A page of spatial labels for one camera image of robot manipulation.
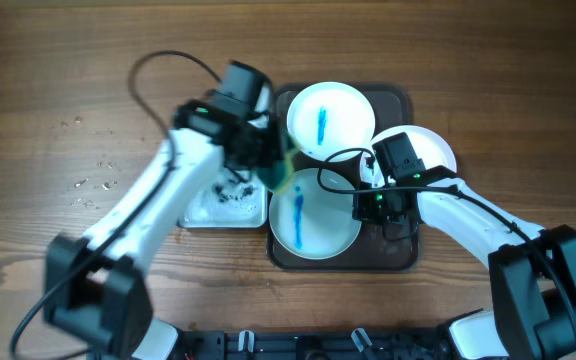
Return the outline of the white stained plate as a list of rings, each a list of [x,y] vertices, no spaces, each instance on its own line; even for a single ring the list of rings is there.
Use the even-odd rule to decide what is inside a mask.
[[[377,134],[370,142],[376,145],[378,142],[405,133],[415,150],[418,158],[423,160],[427,169],[442,165],[453,172],[457,172],[457,161],[448,143],[433,131],[415,125],[399,125],[388,128]],[[361,155],[359,165],[360,181],[368,183],[373,188],[385,185],[385,179],[377,162],[373,165],[367,163],[368,155]]]
[[[342,175],[316,168],[293,174],[269,205],[274,237],[288,252],[308,260],[324,260],[344,252],[357,238],[361,222],[352,217],[353,188]]]
[[[340,82],[306,87],[291,102],[287,129],[309,157],[325,161],[338,151],[366,148],[376,120],[368,99],[356,88]]]

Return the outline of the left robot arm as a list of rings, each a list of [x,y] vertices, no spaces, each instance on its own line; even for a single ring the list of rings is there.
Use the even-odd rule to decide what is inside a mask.
[[[153,315],[145,284],[160,246],[188,205],[224,169],[281,187],[295,148],[269,110],[272,82],[240,62],[218,86],[179,106],[167,138],[120,202],[74,240],[56,236],[46,256],[46,323],[104,359],[189,359],[182,330]]]

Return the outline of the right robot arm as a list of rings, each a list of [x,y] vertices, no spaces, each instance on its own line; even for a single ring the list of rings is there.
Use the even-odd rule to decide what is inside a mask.
[[[493,308],[449,327],[461,357],[559,359],[576,353],[576,230],[524,221],[475,193],[410,132],[381,137],[362,152],[355,213],[362,220],[411,219],[460,244],[488,269]]]

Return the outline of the green yellow sponge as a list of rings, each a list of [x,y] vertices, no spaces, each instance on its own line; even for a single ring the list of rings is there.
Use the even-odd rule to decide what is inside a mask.
[[[255,170],[257,178],[268,191],[276,194],[284,190],[295,172],[294,157],[296,155],[296,151],[287,152],[281,159],[272,160],[268,165]]]

